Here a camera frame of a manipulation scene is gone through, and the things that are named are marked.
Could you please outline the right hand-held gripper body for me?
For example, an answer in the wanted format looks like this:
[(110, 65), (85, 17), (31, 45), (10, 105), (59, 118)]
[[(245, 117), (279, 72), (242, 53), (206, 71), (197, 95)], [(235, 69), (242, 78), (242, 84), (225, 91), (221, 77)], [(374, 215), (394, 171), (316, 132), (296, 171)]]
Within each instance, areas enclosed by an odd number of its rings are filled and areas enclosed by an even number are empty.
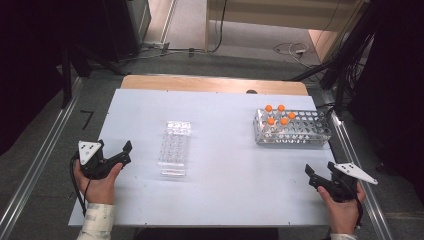
[(362, 180), (374, 185), (378, 180), (353, 163), (335, 164), (336, 172), (332, 173), (329, 186), (325, 189), (335, 202), (346, 202), (356, 198), (357, 181)]

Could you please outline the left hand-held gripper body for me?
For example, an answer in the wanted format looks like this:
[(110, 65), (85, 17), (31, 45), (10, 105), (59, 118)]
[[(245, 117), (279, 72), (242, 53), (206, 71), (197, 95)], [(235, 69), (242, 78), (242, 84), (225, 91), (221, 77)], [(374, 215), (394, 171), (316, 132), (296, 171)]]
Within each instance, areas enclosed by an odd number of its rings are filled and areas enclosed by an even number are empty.
[(101, 180), (109, 175), (112, 168), (106, 166), (108, 159), (103, 156), (103, 148), (98, 149), (97, 142), (79, 141), (77, 155), (84, 177)]

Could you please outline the perforated metal tube rack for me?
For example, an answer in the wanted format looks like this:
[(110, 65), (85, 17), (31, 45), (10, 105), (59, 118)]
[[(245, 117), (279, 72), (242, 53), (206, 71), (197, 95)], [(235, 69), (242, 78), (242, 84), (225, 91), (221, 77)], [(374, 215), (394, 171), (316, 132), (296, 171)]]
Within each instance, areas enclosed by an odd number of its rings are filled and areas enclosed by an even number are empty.
[[(282, 117), (288, 119), (288, 113), (296, 114), (292, 124), (287, 124), (283, 133), (279, 131), (279, 120)], [(331, 129), (325, 117), (325, 114), (315, 110), (285, 110), (282, 117), (277, 116), (277, 109), (273, 109), (275, 119), (275, 128), (272, 133), (266, 132), (266, 123), (268, 117), (264, 109), (258, 109), (253, 119), (253, 129), (255, 142), (257, 144), (279, 144), (279, 145), (297, 145), (306, 144), (313, 146), (322, 146), (328, 142), (332, 136)]]

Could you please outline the clear plastic tube rack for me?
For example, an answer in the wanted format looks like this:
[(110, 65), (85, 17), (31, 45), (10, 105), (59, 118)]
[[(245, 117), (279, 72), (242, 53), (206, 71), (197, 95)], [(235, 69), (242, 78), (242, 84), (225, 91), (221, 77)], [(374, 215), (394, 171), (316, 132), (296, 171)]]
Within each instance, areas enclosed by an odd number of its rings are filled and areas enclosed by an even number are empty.
[(191, 123), (168, 121), (162, 138), (158, 166), (165, 176), (185, 176), (191, 137)]

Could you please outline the person's right hand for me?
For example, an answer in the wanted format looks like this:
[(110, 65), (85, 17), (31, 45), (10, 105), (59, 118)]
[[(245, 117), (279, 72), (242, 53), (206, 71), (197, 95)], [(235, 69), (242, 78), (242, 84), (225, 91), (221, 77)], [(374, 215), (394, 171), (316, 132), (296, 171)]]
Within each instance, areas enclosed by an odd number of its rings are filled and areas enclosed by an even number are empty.
[(354, 231), (359, 218), (357, 202), (355, 200), (344, 203), (335, 202), (322, 186), (318, 187), (318, 193), (327, 206), (331, 233), (355, 235)]

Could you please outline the person's left hand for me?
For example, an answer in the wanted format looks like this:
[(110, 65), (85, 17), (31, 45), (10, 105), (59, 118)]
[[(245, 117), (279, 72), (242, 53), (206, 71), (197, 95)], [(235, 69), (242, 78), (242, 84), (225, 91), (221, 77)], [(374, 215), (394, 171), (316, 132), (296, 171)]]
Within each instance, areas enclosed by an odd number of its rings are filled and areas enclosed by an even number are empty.
[(86, 178), (81, 170), (80, 161), (74, 163), (74, 177), (79, 191), (89, 203), (113, 205), (115, 201), (115, 181), (123, 165), (117, 163), (108, 176), (100, 180)]

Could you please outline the dark curtain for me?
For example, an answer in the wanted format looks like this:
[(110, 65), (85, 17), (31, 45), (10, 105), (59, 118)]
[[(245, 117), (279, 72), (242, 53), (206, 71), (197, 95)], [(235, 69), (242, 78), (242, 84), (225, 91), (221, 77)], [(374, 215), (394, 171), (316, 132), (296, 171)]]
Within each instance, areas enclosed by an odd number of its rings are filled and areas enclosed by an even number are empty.
[(78, 37), (96, 0), (0, 0), (0, 155), (66, 86), (64, 58), (90, 74)]
[(382, 0), (349, 112), (424, 201), (424, 0)]

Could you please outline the wooden table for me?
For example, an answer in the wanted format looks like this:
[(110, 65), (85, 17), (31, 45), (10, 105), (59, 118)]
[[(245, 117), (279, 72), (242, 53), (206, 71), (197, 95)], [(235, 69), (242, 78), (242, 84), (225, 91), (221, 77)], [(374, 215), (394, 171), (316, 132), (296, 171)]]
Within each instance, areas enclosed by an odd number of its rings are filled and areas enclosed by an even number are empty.
[(128, 75), (122, 89), (226, 92), (307, 96), (301, 82), (183, 75)]

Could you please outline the grey power strip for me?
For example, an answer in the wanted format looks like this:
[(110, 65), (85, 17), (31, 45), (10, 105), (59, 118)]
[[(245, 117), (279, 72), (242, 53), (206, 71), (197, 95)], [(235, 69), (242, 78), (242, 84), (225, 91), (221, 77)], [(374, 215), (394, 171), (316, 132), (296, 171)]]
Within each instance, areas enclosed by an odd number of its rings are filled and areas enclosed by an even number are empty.
[(162, 43), (162, 42), (151, 42), (151, 43), (143, 43), (141, 48), (143, 50), (164, 50), (166, 51), (169, 48), (170, 43)]

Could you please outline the dark cabinet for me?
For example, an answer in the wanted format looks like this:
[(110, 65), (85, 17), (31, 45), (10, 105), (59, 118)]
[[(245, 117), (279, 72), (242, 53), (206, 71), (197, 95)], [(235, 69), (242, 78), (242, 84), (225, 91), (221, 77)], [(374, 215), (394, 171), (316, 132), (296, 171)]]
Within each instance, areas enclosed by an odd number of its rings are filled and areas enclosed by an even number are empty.
[(116, 62), (138, 55), (145, 39), (151, 13), (148, 0), (102, 0)]

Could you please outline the light wooden furniture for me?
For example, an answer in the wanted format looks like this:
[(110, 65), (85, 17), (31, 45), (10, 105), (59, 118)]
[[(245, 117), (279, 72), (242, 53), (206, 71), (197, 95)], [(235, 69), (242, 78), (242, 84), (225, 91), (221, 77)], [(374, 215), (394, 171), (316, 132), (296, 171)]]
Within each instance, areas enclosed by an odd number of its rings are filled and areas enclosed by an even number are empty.
[(321, 61), (334, 54), (368, 8), (368, 0), (206, 0), (210, 20), (307, 29)]

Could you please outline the aluminium floor rail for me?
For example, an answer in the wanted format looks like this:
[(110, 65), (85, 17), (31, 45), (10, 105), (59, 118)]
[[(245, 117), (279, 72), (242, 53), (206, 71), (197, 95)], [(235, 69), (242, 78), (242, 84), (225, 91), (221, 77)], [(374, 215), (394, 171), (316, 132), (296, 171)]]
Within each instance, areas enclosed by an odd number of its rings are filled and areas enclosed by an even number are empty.
[[(331, 123), (334, 125), (337, 139), (339, 140), (341, 147), (344, 151), (346, 161), (349, 163), (354, 163), (358, 167), (361, 167), (361, 161), (358, 158), (358, 155), (352, 144), (345, 122), (339, 119), (339, 116), (336, 114), (336, 111), (333, 111), (330, 114), (330, 119)], [(364, 180), (361, 180), (361, 185), (363, 190), (367, 194), (367, 199), (363, 204), (364, 215), (369, 218), (376, 234), (376, 239), (394, 240), (390, 227), (387, 224), (386, 218), (377, 200), (377, 197), (374, 194), (372, 185), (370, 183), (365, 182)]]
[(11, 195), (11, 198), (4, 210), (0, 214), (0, 240), (7, 240), (22, 213), (30, 195), (46, 166), (50, 155), (55, 147), (74, 107), (78, 101), (81, 89), (83, 87), (83, 79), (77, 77), (72, 84), (71, 92), (74, 96), (60, 109), (54, 119), (52, 126), (49, 128), (46, 137), (43, 139), (42, 145), (37, 150), (30, 167), (26, 171), (17, 189)]

